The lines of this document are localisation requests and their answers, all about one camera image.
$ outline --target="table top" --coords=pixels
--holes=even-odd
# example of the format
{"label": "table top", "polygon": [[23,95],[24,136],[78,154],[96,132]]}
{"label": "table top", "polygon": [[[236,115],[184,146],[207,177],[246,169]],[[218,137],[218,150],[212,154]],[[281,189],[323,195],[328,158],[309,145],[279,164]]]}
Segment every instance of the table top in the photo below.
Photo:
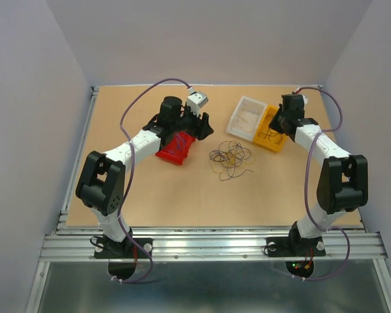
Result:
{"label": "table top", "polygon": [[[147,86],[101,87],[91,117],[80,161],[91,151],[104,152],[126,141],[119,128],[124,109]],[[280,153],[226,133],[229,119],[242,96],[278,106],[281,95],[291,93],[293,86],[196,86],[209,97],[202,111],[210,115],[214,134],[195,141],[182,166],[168,163],[156,156],[140,162],[123,216],[131,226],[290,226],[302,218],[304,208],[304,174],[307,152],[287,140]],[[308,96],[306,116],[317,120],[322,128],[330,128],[323,101],[318,92],[305,91]],[[166,96],[185,99],[186,88],[163,85],[147,93],[128,113],[124,126],[131,136],[159,112]],[[244,169],[253,173],[229,181],[219,180],[211,166],[209,153],[226,140],[237,140],[252,151],[253,162]],[[320,166],[315,161],[310,171],[310,203],[316,201],[315,191]],[[72,193],[67,226],[96,226],[97,218]],[[337,223],[359,226],[358,211],[341,217]]]}

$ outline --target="purple cable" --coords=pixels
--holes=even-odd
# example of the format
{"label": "purple cable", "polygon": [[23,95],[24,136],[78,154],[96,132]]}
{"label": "purple cable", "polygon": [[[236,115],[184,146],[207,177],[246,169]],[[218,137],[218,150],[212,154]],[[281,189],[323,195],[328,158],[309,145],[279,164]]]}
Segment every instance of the purple cable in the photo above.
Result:
{"label": "purple cable", "polygon": [[129,104],[129,106],[125,109],[125,111],[123,112],[123,115],[122,115],[122,118],[120,119],[120,129],[122,130],[123,134],[126,136],[126,138],[128,139],[128,142],[129,142],[129,145],[130,145],[130,152],[131,152],[131,164],[130,164],[130,176],[129,176],[129,182],[128,182],[128,185],[126,187],[126,191],[124,192],[124,196],[123,196],[123,199],[122,199],[122,202],[120,203],[120,207],[119,207],[119,210],[117,211],[117,217],[119,217],[119,224],[120,224],[120,227],[122,228],[122,231],[124,232],[124,234],[126,235],[126,237],[136,246],[136,248],[138,248],[140,251],[142,251],[148,258],[149,258],[149,261],[151,263],[151,266],[149,267],[149,270],[141,277],[135,279],[135,280],[129,280],[129,281],[119,281],[121,283],[133,283],[133,282],[139,282],[140,280],[143,280],[145,278],[148,277],[149,273],[152,271],[152,268],[153,268],[153,260],[152,260],[152,256],[139,244],[137,243],[131,235],[129,235],[129,233],[127,232],[126,228],[124,227],[123,223],[122,223],[122,219],[120,218],[121,216],[121,213],[122,213],[122,207],[123,207],[123,204],[124,202],[126,201],[126,198],[129,194],[129,190],[130,190],[130,187],[132,186],[132,181],[133,181],[133,176],[134,176],[134,173],[135,173],[135,148],[132,144],[132,139],[131,137],[129,136],[128,132],[126,131],[126,129],[124,129],[123,127],[123,121],[124,121],[124,117],[126,116],[126,114],[129,112],[130,108],[145,94],[147,93],[148,91],[150,91],[152,88],[156,87],[157,85],[160,85],[161,83],[164,83],[164,82],[169,82],[169,81],[174,81],[174,82],[180,82],[180,83],[183,83],[185,86],[187,86],[187,88],[191,88],[190,85],[188,85],[188,83],[186,83],[184,80],[180,80],[179,78],[166,78],[164,80],[160,80],[159,82],[156,82],[154,83],[153,85],[149,86],[148,88],[146,88],[139,96],[136,97],[135,100],[132,101],[131,104]]}
{"label": "purple cable", "polygon": [[315,145],[317,143],[317,140],[319,139],[319,136],[324,133],[324,132],[335,132],[337,130],[340,129],[340,127],[342,126],[343,124],[343,112],[341,110],[341,107],[339,105],[339,102],[330,94],[328,93],[327,91],[324,91],[320,88],[316,88],[316,87],[301,87],[298,89],[298,91],[296,93],[299,93],[301,90],[303,89],[312,89],[312,90],[316,90],[316,91],[319,91],[321,93],[324,93],[325,95],[327,95],[329,98],[331,98],[333,100],[333,102],[335,103],[336,107],[338,108],[339,110],[339,124],[333,128],[333,129],[324,129],[322,130],[322,132],[318,133],[314,139],[313,139],[313,142],[311,143],[311,146],[310,146],[310,151],[308,153],[308,157],[307,157],[307,164],[306,164],[306,176],[305,176],[305,180],[304,180],[304,204],[306,206],[306,211],[307,211],[307,215],[308,215],[308,218],[311,220],[311,222],[314,224],[314,226],[320,230],[320,231],[323,231],[323,232],[326,232],[326,231],[331,231],[331,230],[338,230],[340,232],[342,232],[342,234],[344,234],[345,236],[345,239],[346,239],[346,243],[347,243],[347,251],[346,251],[346,257],[345,257],[345,260],[343,261],[342,265],[336,269],[333,273],[330,273],[328,275],[325,275],[325,276],[322,276],[322,277],[317,277],[317,278],[306,278],[306,280],[309,280],[309,281],[320,281],[320,280],[324,280],[324,279],[328,279],[330,277],[333,277],[337,274],[339,274],[346,266],[346,263],[349,259],[349,256],[351,254],[351,242],[349,240],[349,237],[348,235],[346,234],[346,232],[341,229],[340,227],[337,227],[337,226],[331,226],[329,227],[327,230],[324,229],[323,227],[321,227],[320,225],[318,225],[318,223],[314,220],[313,216],[311,215],[311,211],[310,211],[310,206],[309,206],[309,203],[308,203],[308,178],[310,176],[310,165],[311,165],[311,158],[313,156],[313,152],[314,152],[314,148],[315,148]]}

